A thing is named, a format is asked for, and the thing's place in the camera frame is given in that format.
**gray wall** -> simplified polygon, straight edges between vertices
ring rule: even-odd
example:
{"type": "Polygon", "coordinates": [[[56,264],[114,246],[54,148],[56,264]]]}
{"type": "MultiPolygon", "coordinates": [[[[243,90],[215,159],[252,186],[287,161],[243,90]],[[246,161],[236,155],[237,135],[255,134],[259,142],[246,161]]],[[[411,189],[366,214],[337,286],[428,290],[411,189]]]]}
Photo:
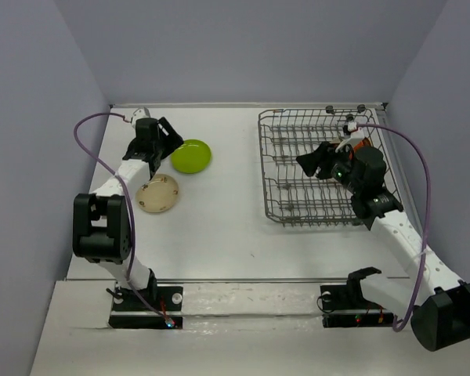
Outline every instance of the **gray wall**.
{"type": "MultiPolygon", "coordinates": [[[[0,0],[0,376],[29,374],[93,170],[72,129],[106,109],[54,2],[0,0]]],[[[84,132],[94,150],[103,124],[84,132]]]]}
{"type": "Polygon", "coordinates": [[[445,0],[56,0],[111,103],[386,101],[445,0]]]}
{"type": "MultiPolygon", "coordinates": [[[[449,0],[389,105],[392,126],[421,145],[432,174],[430,243],[470,281],[470,0],[449,0]]],[[[421,164],[400,143],[424,210],[421,164]]]]}

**wire dish rack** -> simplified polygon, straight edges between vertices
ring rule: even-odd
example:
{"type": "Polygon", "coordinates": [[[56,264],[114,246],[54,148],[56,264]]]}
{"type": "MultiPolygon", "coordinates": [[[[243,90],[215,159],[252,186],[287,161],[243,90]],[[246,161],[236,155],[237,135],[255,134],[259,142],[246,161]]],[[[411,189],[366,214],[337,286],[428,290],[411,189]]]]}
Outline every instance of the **wire dish rack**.
{"type": "MultiPolygon", "coordinates": [[[[343,137],[347,118],[376,123],[371,109],[279,109],[259,114],[263,193],[266,216],[284,226],[360,224],[350,207],[351,193],[333,179],[306,176],[296,157],[314,151],[322,141],[343,137]]],[[[368,128],[371,145],[385,156],[385,186],[400,201],[385,141],[379,129],[368,128]]]]}

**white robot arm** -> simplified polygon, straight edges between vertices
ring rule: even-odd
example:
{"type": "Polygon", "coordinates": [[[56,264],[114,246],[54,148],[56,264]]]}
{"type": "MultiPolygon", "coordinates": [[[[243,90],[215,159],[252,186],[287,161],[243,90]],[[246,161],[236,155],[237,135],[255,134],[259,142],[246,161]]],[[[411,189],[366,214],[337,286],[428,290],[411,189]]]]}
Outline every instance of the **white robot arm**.
{"type": "Polygon", "coordinates": [[[121,183],[133,195],[183,139],[164,117],[154,119],[146,108],[135,111],[131,123],[136,138],[115,174],[92,193],[80,193],[74,199],[73,251],[108,270],[121,288],[135,288],[153,301],[157,280],[151,269],[132,257],[132,224],[121,183]]]}
{"type": "MultiPolygon", "coordinates": [[[[322,142],[296,161],[307,176],[318,171],[318,179],[335,179],[352,193],[350,202],[356,217],[387,245],[415,285],[422,262],[422,240],[402,204],[384,187],[383,154],[369,143],[356,147],[365,135],[355,122],[343,129],[346,139],[322,142]]],[[[470,283],[450,270],[429,247],[424,253],[425,271],[410,322],[418,341],[435,351],[470,338],[470,283]]],[[[373,302],[397,316],[404,316],[413,294],[412,288],[384,277],[373,267],[350,273],[345,288],[349,301],[373,302]]]]}

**wooden plate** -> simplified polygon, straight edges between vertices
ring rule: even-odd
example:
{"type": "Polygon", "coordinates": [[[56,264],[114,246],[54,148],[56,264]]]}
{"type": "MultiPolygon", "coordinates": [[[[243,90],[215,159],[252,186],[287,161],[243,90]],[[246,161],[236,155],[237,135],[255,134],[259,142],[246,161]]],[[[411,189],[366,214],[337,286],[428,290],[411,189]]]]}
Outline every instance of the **wooden plate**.
{"type": "Polygon", "coordinates": [[[179,185],[169,175],[156,174],[136,192],[136,201],[148,213],[162,213],[172,208],[179,196],[179,185]]]}

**green plate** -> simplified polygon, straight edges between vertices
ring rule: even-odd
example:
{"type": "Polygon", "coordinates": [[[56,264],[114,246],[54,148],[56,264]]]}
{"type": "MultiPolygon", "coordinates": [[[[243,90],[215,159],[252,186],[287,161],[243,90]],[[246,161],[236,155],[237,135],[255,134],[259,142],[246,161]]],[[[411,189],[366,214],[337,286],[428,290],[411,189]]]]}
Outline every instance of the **green plate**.
{"type": "Polygon", "coordinates": [[[196,174],[209,165],[212,153],[207,143],[199,139],[187,139],[174,153],[171,162],[176,170],[196,174]]]}

